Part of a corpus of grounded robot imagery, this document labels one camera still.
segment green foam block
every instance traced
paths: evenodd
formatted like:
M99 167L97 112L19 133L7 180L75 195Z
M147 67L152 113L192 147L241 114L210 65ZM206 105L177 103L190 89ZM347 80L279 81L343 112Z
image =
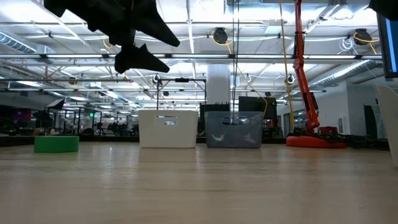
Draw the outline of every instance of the green foam block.
M78 136L36 136L35 152L61 153L79 151Z

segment wooden floor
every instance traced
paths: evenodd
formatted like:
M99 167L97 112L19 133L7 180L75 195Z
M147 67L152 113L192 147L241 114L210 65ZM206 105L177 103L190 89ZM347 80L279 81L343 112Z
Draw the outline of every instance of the wooden floor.
M0 148L0 223L398 223L389 152Z

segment ceiling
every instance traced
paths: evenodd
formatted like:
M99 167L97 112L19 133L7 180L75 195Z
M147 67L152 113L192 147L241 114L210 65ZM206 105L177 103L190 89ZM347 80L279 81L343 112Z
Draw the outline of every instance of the ceiling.
M120 48L110 46L108 38L100 31L90 32L86 28L85 21L76 15L67 11L60 21L66 24L69 30L61 26L60 21L42 9L35 0L0 0L0 31L7 32L15 39L31 46L44 45L52 49L56 54L117 54ZM179 47L171 47L159 42L143 33L136 35L136 45L146 44L149 51L153 54L229 54L226 46L216 45L211 38L211 33L216 27L224 27L229 40L233 29L233 18L235 31L237 31L237 19L239 18L239 51L237 44L231 49L239 54L259 54L259 55L280 55L283 54L283 41L278 38L281 33L280 14L277 4L253 5L252 7L242 7L239 15L232 16L228 8L224 8L224 1L221 0L156 0L157 9L160 16L169 25L173 33L181 40ZM303 1L303 28L308 31L305 41L305 54L307 55L345 55L345 54L373 54L368 45L352 47L343 50L342 42L348 35L353 35L358 28L367 29L367 32L375 39L378 39L376 13L371 9L365 9L368 1L351 0L348 5L342 7L333 16L328 16L323 21L319 21L319 16L328 6L328 1ZM192 39L189 35L188 18L192 22ZM286 35L287 54L293 54L292 43L294 41L294 6L293 4L284 4L284 32ZM379 44L375 43L378 53ZM6 45L0 44L2 54L20 54ZM123 75L116 76L113 68L113 60L99 61L95 63L101 66L77 66L76 60L54 59L54 64L66 63L67 66L61 67L49 64L34 64L34 60L27 59L7 59L6 69L11 66L26 69L25 72L2 74L3 78L42 78L45 74L51 74L50 79L66 79L77 77L79 79L118 79L119 81L126 76L129 82L101 82L101 88L106 89L139 89L152 88L152 77L156 74L148 70L129 70ZM218 63L216 60L173 60L163 59L165 63L170 64L169 73L159 73L162 78L206 78L207 64ZM228 63L232 71L232 61L223 61ZM340 63L351 63L347 61L336 60L311 60L308 61L304 70L308 80L314 80L323 73L335 68ZM252 86L256 89L285 89L285 65L283 60L268 61L242 61L238 63L239 68L250 80ZM287 73L293 73L292 61L289 60ZM237 89L248 89L249 86L240 78L240 85ZM57 88L89 88L79 82L76 85L68 83L51 82L52 86ZM197 98L204 97L195 83L175 83L170 82L165 88L194 89L197 92L192 93L170 93L170 96L164 98ZM139 93L121 91L119 96L127 99L131 103L153 103L151 99L154 93ZM90 101L107 101L110 96L101 97L92 93L88 95Z

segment gray translucent plastic bin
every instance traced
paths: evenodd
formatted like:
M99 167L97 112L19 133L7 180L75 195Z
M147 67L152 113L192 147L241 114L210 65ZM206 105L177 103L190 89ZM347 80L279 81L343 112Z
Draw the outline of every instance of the gray translucent plastic bin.
M260 148L263 117L263 112L206 112L207 146Z

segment white pillar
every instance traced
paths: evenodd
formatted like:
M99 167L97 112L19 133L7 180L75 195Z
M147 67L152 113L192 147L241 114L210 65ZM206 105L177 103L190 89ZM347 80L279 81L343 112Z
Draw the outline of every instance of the white pillar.
M231 102L229 64L207 65L207 104Z

